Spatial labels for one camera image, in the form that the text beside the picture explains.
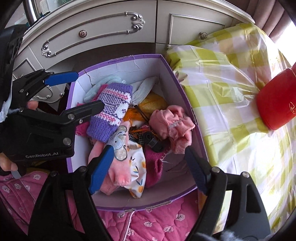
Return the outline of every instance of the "blue gripper pad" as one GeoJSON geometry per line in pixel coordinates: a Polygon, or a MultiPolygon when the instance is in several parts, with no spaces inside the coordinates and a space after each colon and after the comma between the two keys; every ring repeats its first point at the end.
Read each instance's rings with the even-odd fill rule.
{"type": "Polygon", "coordinates": [[[78,79],[77,72],[64,72],[59,74],[50,75],[46,80],[45,84],[49,86],[60,85],[65,83],[71,83],[78,79]]]}
{"type": "Polygon", "coordinates": [[[203,194],[207,194],[208,193],[208,188],[206,186],[207,184],[207,178],[205,173],[203,172],[200,164],[198,161],[205,161],[205,160],[201,160],[196,153],[193,153],[194,150],[192,150],[191,148],[187,147],[185,149],[185,156],[184,159],[187,162],[187,166],[189,167],[189,170],[194,178],[194,181],[196,183],[197,188],[203,192],[203,194]]]}
{"type": "Polygon", "coordinates": [[[92,171],[91,183],[89,185],[89,192],[91,195],[93,195],[96,191],[100,190],[113,159],[114,148],[113,146],[107,145],[104,148],[101,155],[93,158],[89,163],[89,171],[92,171]]]}

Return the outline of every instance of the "yellow checkered tablecloth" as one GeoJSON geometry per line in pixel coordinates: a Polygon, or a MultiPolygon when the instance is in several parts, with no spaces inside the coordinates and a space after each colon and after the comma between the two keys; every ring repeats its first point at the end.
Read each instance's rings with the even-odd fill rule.
{"type": "MultiPolygon", "coordinates": [[[[170,48],[166,60],[192,105],[209,163],[228,173],[248,171],[272,230],[278,230],[296,202],[296,118],[268,130],[255,97],[289,63],[261,29],[245,23],[170,48]]],[[[225,224],[230,197],[217,230],[225,224]]]]}

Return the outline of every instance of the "screw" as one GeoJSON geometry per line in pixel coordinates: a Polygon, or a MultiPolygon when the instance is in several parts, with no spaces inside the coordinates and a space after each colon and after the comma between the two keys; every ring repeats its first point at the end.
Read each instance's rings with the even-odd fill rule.
{"type": "Polygon", "coordinates": [[[78,170],[80,172],[85,172],[87,170],[87,167],[86,166],[81,166],[81,167],[78,168],[78,170]]]}
{"type": "Polygon", "coordinates": [[[215,173],[219,173],[220,168],[219,167],[212,167],[212,171],[215,172],[215,173]]]}
{"type": "Polygon", "coordinates": [[[66,138],[63,139],[63,143],[66,146],[70,146],[71,145],[71,139],[66,137],[66,138]]]}
{"type": "Polygon", "coordinates": [[[50,176],[51,177],[54,177],[54,176],[56,176],[57,175],[57,171],[52,171],[51,173],[50,173],[50,176]]]}
{"type": "Polygon", "coordinates": [[[68,119],[73,120],[75,118],[75,115],[73,114],[68,114],[68,119]]]}
{"type": "Polygon", "coordinates": [[[250,174],[248,172],[242,172],[242,176],[248,178],[250,177],[250,174]]]}

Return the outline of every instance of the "white cabinet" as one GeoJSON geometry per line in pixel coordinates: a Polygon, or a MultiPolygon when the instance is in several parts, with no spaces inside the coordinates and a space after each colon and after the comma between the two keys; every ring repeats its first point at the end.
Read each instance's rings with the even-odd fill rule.
{"type": "Polygon", "coordinates": [[[107,4],[77,13],[51,27],[31,44],[45,69],[100,46],[155,41],[156,1],[107,4]]]}
{"type": "MultiPolygon", "coordinates": [[[[42,65],[35,57],[31,48],[26,47],[15,59],[14,70],[12,72],[13,80],[39,69],[43,69],[42,65]]],[[[64,95],[65,86],[66,84],[46,87],[37,93],[33,99],[47,103],[57,102],[64,95]]]]}
{"type": "Polygon", "coordinates": [[[173,1],[158,1],[156,42],[183,45],[230,27],[233,18],[204,7],[173,1]]]}
{"type": "MultiPolygon", "coordinates": [[[[200,32],[210,34],[239,22],[254,20],[224,0],[71,1],[25,33],[13,79],[42,68],[69,71],[67,58],[101,46],[155,43],[156,53],[163,54],[168,45],[186,44],[200,32]]],[[[44,88],[37,96],[53,103],[63,96],[64,86],[44,88]]]]}

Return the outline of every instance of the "drawer knob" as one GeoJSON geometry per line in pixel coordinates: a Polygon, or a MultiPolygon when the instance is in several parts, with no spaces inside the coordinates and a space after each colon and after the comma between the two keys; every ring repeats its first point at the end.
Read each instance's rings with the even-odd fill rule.
{"type": "Polygon", "coordinates": [[[206,32],[200,32],[198,35],[200,35],[200,39],[206,39],[207,38],[207,33],[206,32]]]}
{"type": "Polygon", "coordinates": [[[85,30],[80,30],[78,33],[79,37],[85,38],[87,36],[87,32],[85,30]]]}

